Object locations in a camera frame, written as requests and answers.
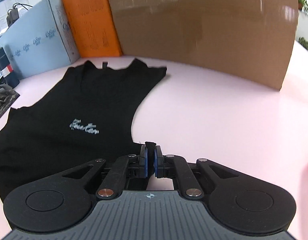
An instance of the potted plant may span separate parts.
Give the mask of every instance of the potted plant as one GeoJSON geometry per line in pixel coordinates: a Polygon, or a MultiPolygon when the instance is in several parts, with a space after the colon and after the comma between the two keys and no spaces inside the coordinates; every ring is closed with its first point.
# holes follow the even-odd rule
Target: potted plant
{"type": "Polygon", "coordinates": [[[308,51],[308,41],[304,37],[299,38],[299,43],[308,51]]]}
{"type": "Polygon", "coordinates": [[[304,11],[306,14],[308,14],[308,4],[307,0],[298,0],[299,2],[299,10],[304,11]]]}

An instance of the black shirt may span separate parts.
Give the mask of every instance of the black shirt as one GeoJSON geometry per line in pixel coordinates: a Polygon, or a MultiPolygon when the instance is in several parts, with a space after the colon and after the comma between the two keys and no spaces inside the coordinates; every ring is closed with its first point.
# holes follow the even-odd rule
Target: black shirt
{"type": "Polygon", "coordinates": [[[0,131],[0,198],[14,188],[95,158],[113,163],[139,154],[133,116],[166,67],[135,59],[127,68],[96,68],[90,61],[67,69],[40,101],[11,108],[0,131]]]}

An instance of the pink table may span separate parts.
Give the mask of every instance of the pink table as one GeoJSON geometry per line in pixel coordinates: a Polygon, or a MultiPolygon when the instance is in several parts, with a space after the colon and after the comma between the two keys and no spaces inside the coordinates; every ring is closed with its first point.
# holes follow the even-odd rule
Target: pink table
{"type": "MultiPolygon", "coordinates": [[[[131,60],[91,59],[99,67],[108,61],[113,68],[126,67],[131,60]]],[[[294,44],[280,92],[208,69],[143,60],[167,65],[168,75],[137,109],[134,141],[156,142],[163,154],[181,155],[188,162],[208,158],[285,188],[297,203],[289,232],[308,240],[308,52],[294,44]]],[[[22,80],[16,88],[21,96],[13,107],[38,101],[65,71],[22,80]]],[[[7,116],[0,119],[0,130],[7,116]]],[[[169,189],[171,182],[153,179],[150,188],[169,189]]],[[[0,239],[9,231],[0,201],[0,239]]]]}

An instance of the crosshair symbol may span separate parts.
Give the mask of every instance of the crosshair symbol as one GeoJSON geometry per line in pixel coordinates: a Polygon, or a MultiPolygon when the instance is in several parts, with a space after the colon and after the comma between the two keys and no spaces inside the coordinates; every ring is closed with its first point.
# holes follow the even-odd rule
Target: crosshair symbol
{"type": "Polygon", "coordinates": [[[147,196],[148,198],[154,198],[154,197],[155,197],[155,195],[152,194],[152,193],[149,193],[149,194],[147,194],[146,196],[147,196]]]}

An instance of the power adapter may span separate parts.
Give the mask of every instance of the power adapter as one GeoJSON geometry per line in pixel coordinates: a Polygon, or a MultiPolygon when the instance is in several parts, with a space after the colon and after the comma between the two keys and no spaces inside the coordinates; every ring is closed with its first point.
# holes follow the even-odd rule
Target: power adapter
{"type": "Polygon", "coordinates": [[[18,19],[19,19],[18,9],[17,8],[11,9],[6,18],[8,27],[10,27],[18,19]]]}

